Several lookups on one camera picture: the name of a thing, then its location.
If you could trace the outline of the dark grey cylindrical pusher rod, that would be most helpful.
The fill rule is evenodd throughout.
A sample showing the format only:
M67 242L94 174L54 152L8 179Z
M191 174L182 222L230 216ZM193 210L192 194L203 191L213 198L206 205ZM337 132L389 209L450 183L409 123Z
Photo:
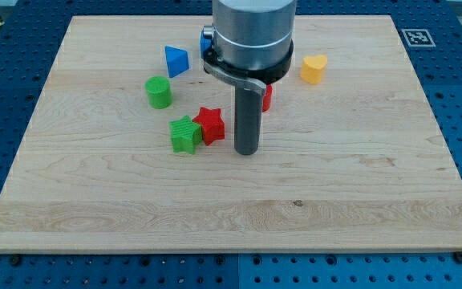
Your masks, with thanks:
M241 155L252 155L258 149L263 96L235 87L234 148Z

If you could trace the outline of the black and silver flange mount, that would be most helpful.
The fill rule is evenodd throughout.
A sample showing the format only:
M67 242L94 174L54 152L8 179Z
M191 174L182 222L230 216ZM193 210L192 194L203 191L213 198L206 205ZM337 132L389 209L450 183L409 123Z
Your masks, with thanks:
M294 52L292 33L262 45L230 41L214 26L204 26L201 38L211 45L201 51L206 73L236 88L262 95L290 69Z

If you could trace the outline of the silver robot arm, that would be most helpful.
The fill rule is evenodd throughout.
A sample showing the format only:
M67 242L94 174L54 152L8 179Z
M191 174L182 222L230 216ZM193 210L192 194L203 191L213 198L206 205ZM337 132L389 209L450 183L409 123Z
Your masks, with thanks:
M267 86L290 69L296 0L216 0L213 22L202 29L211 46L206 73L234 86L234 148L254 154L259 145Z

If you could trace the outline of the blue block behind arm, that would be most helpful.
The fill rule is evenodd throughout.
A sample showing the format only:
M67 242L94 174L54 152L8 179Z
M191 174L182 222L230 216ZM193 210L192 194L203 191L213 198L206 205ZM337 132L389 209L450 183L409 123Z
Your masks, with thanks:
M200 57L204 58L204 53L212 46L212 40L204 36L204 33L201 32L200 36Z

